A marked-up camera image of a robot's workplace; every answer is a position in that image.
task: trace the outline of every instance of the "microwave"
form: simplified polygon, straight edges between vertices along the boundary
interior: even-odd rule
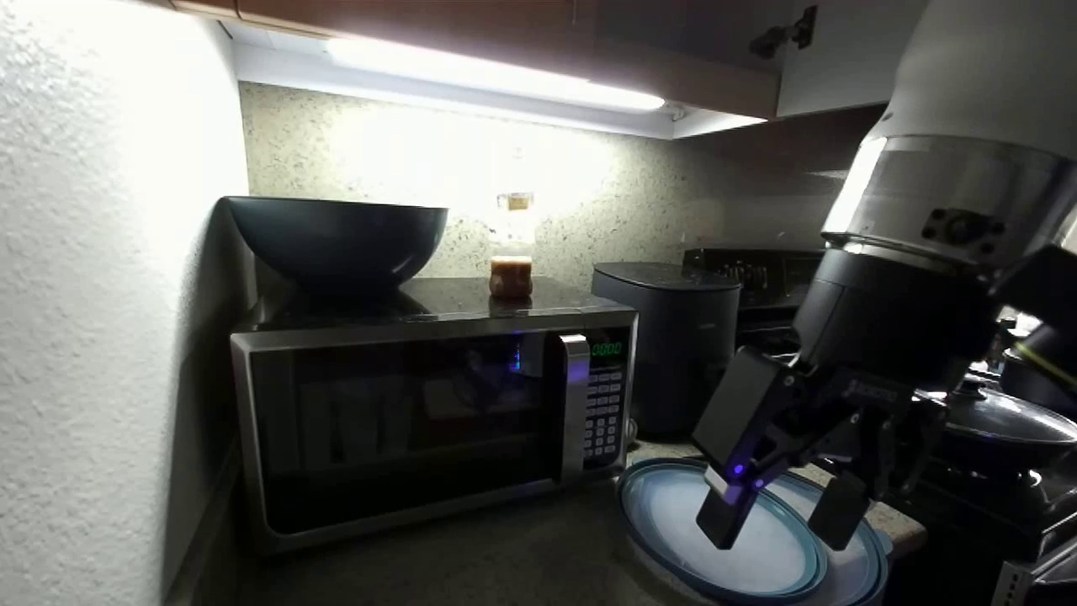
[[[636,313],[536,279],[410,279],[233,331],[251,540],[289,553],[556,491],[623,466]]]

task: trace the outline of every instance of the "backsplash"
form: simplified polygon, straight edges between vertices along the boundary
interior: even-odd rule
[[[592,264],[678,264],[689,246],[816,249],[838,183],[511,119],[241,84],[251,194],[447,207],[419,276],[484,276],[499,191],[540,213],[536,276],[588,291]]]

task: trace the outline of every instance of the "microwave handle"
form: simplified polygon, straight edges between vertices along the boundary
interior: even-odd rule
[[[558,334],[566,351],[566,427],[561,427],[561,478],[583,474],[586,441],[586,390],[592,384],[592,347],[583,334]]]

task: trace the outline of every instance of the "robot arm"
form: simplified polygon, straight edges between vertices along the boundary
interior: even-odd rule
[[[811,516],[841,550],[887,482],[912,390],[956,387],[1004,302],[1077,322],[1077,264],[1061,249],[1077,203],[1069,25],[1069,0],[929,5],[824,224],[829,252],[793,320],[800,358],[738,351],[694,430],[714,486],[696,523],[718,544],[733,544],[774,474],[850,426],[859,457]]]

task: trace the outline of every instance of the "microwave control panel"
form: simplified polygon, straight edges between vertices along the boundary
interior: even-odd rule
[[[583,387],[583,469],[610,469],[623,456],[628,400],[628,331],[588,334]]]
[[[623,363],[592,366],[592,377],[586,387],[586,430],[583,430],[586,469],[610,466],[618,456],[623,400],[627,400]]]

